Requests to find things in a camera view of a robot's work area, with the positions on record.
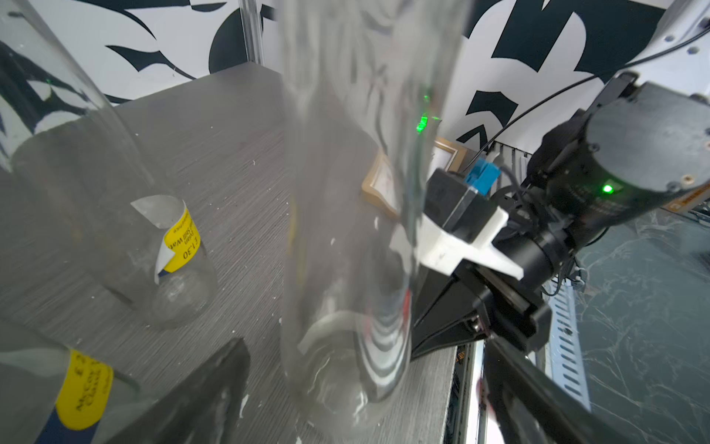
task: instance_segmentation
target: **plastic bottle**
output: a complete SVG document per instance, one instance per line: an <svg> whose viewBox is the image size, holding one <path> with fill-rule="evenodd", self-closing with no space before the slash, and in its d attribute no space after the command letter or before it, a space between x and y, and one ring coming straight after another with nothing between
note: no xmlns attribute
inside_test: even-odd
<svg viewBox="0 0 710 444"><path fill-rule="evenodd" d="M148 324L195 318L217 278L185 203L29 3L2 2L0 20L0 167Z"/></svg>
<svg viewBox="0 0 710 444"><path fill-rule="evenodd" d="M286 1L281 359L307 421L375 426L410 359L416 226L469 1Z"/></svg>
<svg viewBox="0 0 710 444"><path fill-rule="evenodd" d="M3 442L103 443L151 405L126 375L0 320Z"/></svg>

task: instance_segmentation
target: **gold picture frame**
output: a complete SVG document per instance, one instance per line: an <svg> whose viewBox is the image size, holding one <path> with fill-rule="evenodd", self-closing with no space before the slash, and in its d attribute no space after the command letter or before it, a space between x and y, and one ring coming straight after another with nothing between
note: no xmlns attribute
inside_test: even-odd
<svg viewBox="0 0 710 444"><path fill-rule="evenodd" d="M467 152L468 149L465 146L449 142L443 137L437 137L432 148L432 159L429 164L427 179L434 174L434 170L437 168L457 172L461 168Z"/></svg>
<svg viewBox="0 0 710 444"><path fill-rule="evenodd" d="M400 203L395 191L394 175L389 157L382 151L377 153L370 171L362 182L363 198L381 208L389 217L396 219L400 213Z"/></svg>

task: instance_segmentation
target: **bottle label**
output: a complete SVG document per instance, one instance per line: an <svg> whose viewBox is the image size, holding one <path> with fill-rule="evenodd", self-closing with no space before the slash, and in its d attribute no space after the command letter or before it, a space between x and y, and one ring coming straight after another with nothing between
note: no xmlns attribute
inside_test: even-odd
<svg viewBox="0 0 710 444"><path fill-rule="evenodd" d="M200 247L201 241L195 222L192 221L190 212L187 211L187 206L185 206L185 211L180 220L163 237L165 246L175 254L163 270L172 273L184 266L193 258Z"/></svg>
<svg viewBox="0 0 710 444"><path fill-rule="evenodd" d="M141 197L131 205L156 228L168 229L155 258L155 284L158 285L161 276L179 270L195 256L202 242L200 233L187 211L185 201L176 197Z"/></svg>
<svg viewBox="0 0 710 444"><path fill-rule="evenodd" d="M91 443L109 401L113 380L110 366L71 350L64 384L35 444Z"/></svg>

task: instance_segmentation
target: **green led light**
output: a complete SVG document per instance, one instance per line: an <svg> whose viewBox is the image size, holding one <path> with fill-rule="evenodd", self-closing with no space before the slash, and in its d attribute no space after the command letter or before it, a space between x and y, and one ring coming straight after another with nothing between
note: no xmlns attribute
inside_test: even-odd
<svg viewBox="0 0 710 444"><path fill-rule="evenodd" d="M424 131L424 128L427 127L427 122L429 121L429 116L427 113L422 114L421 120L419 120L419 124L417 125L417 133L421 133Z"/></svg>

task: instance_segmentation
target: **blue connector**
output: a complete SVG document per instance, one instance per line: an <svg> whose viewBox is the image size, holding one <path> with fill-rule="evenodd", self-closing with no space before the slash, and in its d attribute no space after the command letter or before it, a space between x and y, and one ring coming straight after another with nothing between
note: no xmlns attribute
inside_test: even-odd
<svg viewBox="0 0 710 444"><path fill-rule="evenodd" d="M501 170L497 166L484 159L479 159L466 176L466 183L476 188L482 195L487 195L500 175Z"/></svg>

